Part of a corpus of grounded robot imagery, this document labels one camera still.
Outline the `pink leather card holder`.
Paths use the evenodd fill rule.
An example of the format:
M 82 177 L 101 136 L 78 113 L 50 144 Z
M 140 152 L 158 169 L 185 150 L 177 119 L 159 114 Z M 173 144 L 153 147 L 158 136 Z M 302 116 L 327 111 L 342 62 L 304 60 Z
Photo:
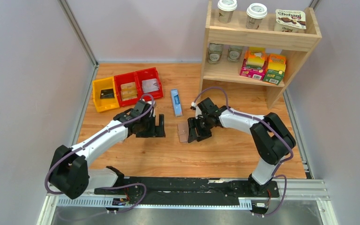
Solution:
M 187 121 L 182 121 L 177 125 L 178 138 L 180 143 L 188 143 L 189 127 Z

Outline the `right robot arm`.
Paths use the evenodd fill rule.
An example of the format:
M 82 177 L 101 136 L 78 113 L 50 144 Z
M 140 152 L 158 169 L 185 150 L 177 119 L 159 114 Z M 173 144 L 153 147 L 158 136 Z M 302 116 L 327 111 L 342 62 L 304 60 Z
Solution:
M 202 141 L 212 136 L 214 127 L 232 128 L 252 136 L 260 156 L 257 167 L 249 175 L 249 189 L 258 195 L 271 182 L 274 173 L 286 156 L 293 155 L 296 141 L 281 118 L 271 112 L 252 115 L 226 105 L 218 107 L 208 97 L 190 107 L 195 117 L 188 118 L 188 142 Z

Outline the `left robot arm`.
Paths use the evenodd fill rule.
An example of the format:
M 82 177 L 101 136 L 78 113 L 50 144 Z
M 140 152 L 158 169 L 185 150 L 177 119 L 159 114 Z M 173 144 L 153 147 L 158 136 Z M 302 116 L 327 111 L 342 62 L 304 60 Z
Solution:
M 110 147 L 132 135 L 137 138 L 165 137 L 165 116 L 155 114 L 153 101 L 139 100 L 133 108 L 115 115 L 90 138 L 71 147 L 59 146 L 45 177 L 46 190 L 76 199 L 86 190 L 112 188 L 119 179 L 119 171 L 111 166 L 90 169 L 90 165 Z

